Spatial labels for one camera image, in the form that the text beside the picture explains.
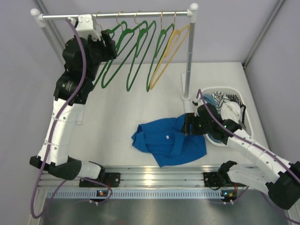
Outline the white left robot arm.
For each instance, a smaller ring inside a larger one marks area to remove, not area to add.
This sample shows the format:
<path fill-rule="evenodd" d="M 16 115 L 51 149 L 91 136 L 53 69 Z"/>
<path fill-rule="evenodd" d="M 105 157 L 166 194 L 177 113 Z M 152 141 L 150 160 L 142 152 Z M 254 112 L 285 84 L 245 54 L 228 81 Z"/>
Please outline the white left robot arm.
<path fill-rule="evenodd" d="M 53 112 L 44 144 L 38 155 L 30 158 L 30 165 L 47 171 L 64 180 L 77 177 L 89 178 L 95 186 L 105 183 L 105 168 L 91 161 L 83 162 L 68 155 L 73 129 L 84 109 L 93 81 L 102 62 L 117 56 L 115 41 L 108 31 L 102 31 L 99 39 L 91 35 L 68 40 L 62 56 L 65 71 L 56 82 Z"/>

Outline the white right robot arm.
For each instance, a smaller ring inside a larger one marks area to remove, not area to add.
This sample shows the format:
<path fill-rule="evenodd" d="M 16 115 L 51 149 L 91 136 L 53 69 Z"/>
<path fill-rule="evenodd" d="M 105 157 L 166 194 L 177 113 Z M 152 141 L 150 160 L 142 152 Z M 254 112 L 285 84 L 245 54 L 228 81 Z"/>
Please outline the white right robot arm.
<path fill-rule="evenodd" d="M 181 129 L 185 135 L 210 134 L 252 163 L 223 163 L 218 179 L 224 186 L 239 183 L 266 194 L 279 208 L 289 210 L 300 199 L 300 163 L 276 156 L 255 141 L 232 119 L 222 119 L 209 103 L 199 105 L 196 112 L 185 113 Z"/>

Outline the blue tank top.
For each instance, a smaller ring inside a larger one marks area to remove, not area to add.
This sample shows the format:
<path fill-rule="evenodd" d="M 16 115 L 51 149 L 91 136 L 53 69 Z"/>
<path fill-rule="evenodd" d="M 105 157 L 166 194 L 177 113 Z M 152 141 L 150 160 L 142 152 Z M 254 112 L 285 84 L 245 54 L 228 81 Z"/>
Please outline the blue tank top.
<path fill-rule="evenodd" d="M 182 165 L 207 155 L 202 135 L 184 135 L 185 116 L 163 118 L 139 124 L 131 136 L 132 146 L 151 154 L 159 167 Z"/>

